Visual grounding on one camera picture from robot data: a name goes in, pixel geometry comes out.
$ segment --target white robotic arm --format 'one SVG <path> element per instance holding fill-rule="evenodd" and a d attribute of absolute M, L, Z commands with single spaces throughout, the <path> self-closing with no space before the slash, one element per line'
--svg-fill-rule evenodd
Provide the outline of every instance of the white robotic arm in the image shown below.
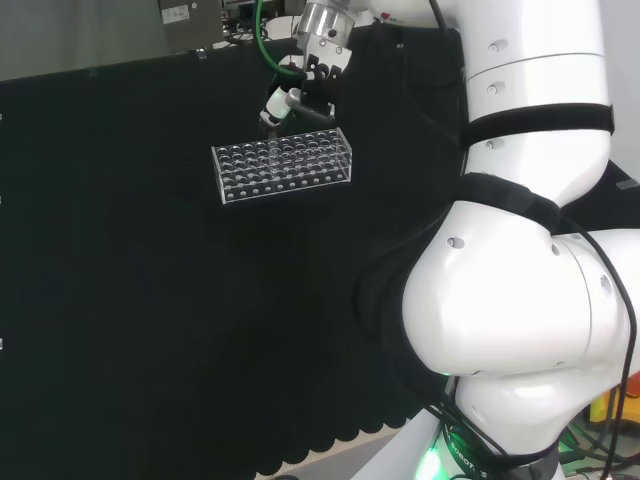
<path fill-rule="evenodd" d="M 472 124 L 549 106 L 609 107 L 598 0 L 439 5 L 462 37 Z M 436 25 L 427 0 L 316 0 L 298 31 L 305 71 L 312 55 L 331 64 L 334 47 L 344 51 L 349 19 L 364 8 L 398 26 Z M 335 19 L 344 31 L 334 35 Z M 609 153 L 610 132 L 600 128 L 504 129 L 470 145 L 465 174 L 500 177 L 561 208 L 596 185 Z M 640 232 L 593 236 L 640 309 Z M 548 449 L 582 408 L 617 385 L 630 336 L 611 274 L 583 237 L 553 237 L 535 221 L 470 201 L 453 204 L 413 269 L 403 317 L 419 358 L 462 377 L 458 406 L 511 455 Z M 635 350 L 632 374 L 640 370 Z M 453 464 L 448 473 L 459 472 Z"/>

